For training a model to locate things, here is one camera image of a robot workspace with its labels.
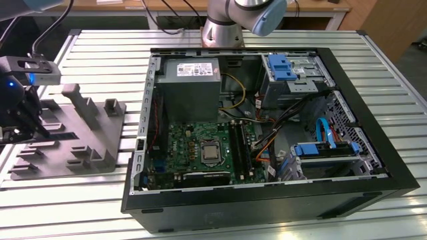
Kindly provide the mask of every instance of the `gray 3d-printed tray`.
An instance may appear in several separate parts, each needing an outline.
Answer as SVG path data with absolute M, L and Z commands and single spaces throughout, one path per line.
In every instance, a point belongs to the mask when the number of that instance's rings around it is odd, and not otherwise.
M 38 139 L 16 155 L 10 170 L 14 180 L 32 180 L 112 172 L 116 168 L 126 104 L 116 99 L 94 103 L 78 84 L 62 94 L 72 104 L 42 100 L 43 126 L 51 138 Z

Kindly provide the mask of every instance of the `workbench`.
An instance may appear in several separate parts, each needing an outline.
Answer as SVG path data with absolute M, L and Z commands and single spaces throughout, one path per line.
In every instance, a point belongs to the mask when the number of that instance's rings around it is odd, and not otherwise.
M 243 32 L 247 47 L 331 48 L 421 188 L 346 218 L 152 235 L 130 215 L 120 213 L 127 164 L 136 146 L 150 49 L 200 47 L 200 32 L 190 30 L 174 36 L 158 30 L 74 33 L 56 58 L 62 83 L 79 83 L 82 95 L 95 102 L 116 98 L 127 104 L 118 168 L 104 174 L 14 181 L 8 169 L 24 145 L 7 145 L 0 156 L 0 239 L 361 240 L 427 235 L 427 103 L 369 36 L 354 31 L 282 30 L 260 38 Z M 43 99 L 68 103 L 60 92 L 59 86 L 39 89 Z
M 208 0 L 188 0 L 190 4 L 198 10 L 200 16 L 207 16 Z M 338 30 L 342 24 L 346 13 L 351 11 L 353 7 L 341 0 L 339 4 L 330 3 L 327 0 L 298 0 L 299 2 L 299 17 L 323 17 L 330 18 L 326 30 Z M 152 16 L 171 16 L 172 11 L 164 5 L 160 0 L 146 0 L 147 7 L 152 13 Z M 192 9 L 183 2 L 183 0 L 167 0 L 172 9 L 180 16 L 196 16 Z M 58 17 L 63 14 L 68 3 L 55 7 L 43 13 L 34 13 L 31 16 L 50 16 Z M 285 17 L 297 16 L 298 7 L 295 2 L 287 6 Z M 154 21 L 147 15 L 143 4 L 140 1 L 126 0 L 120 4 L 98 5 L 96 0 L 75 0 L 72 11 L 68 16 L 75 17 L 99 17 L 99 16 L 146 16 L 148 20 L 148 26 L 151 30 L 159 29 Z

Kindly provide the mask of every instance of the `green circuit board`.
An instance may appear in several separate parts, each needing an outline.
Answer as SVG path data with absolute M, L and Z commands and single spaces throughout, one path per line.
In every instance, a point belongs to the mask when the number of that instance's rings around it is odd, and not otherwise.
M 230 184 L 263 183 L 266 181 L 263 167 L 254 168 L 254 176 L 240 180 L 235 176 L 232 149 L 230 143 L 228 123 L 190 123 L 171 124 L 168 126 L 168 147 L 164 175 L 158 176 L 160 189 L 171 189 L 171 173 L 188 172 L 230 172 Z M 252 123 L 244 124 L 246 140 L 248 143 L 256 140 Z M 215 143 L 219 145 L 220 162 L 203 163 L 203 145 Z

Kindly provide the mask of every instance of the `yellow wire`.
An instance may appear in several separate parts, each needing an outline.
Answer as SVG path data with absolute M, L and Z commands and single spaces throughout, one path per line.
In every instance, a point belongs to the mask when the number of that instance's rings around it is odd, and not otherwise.
M 244 101 L 246 101 L 246 97 L 247 97 L 247 89 L 246 86 L 243 86 L 243 83 L 238 80 L 238 78 L 235 78 L 235 76 L 232 76 L 228 73 L 222 73 L 220 75 L 226 75 L 228 77 L 231 77 L 232 80 L 235 80 L 235 82 L 240 85 L 242 90 L 243 90 L 243 97 L 242 100 L 232 106 L 226 106 L 226 107 L 220 107 L 220 110 L 226 110 L 226 109 L 234 109 L 235 107 L 238 107 Z
M 264 146 L 263 149 L 260 150 L 260 152 L 259 152 L 259 154 L 258 154 L 258 156 L 256 156 L 256 158 L 255 158 L 256 161 L 260 159 L 260 156 L 262 156 L 263 152 L 264 152 L 266 149 L 268 148 L 270 144 L 272 144 L 272 142 L 274 142 L 274 140 L 275 140 L 276 137 L 278 137 L 278 135 L 274 136 L 274 138 L 270 140 L 270 142 L 266 144 L 266 146 Z

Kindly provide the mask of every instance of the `power supply label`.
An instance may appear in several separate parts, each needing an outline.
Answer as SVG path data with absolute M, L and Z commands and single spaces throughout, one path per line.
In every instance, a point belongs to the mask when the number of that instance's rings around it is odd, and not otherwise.
M 178 65 L 176 76 L 214 76 L 212 63 L 182 63 Z

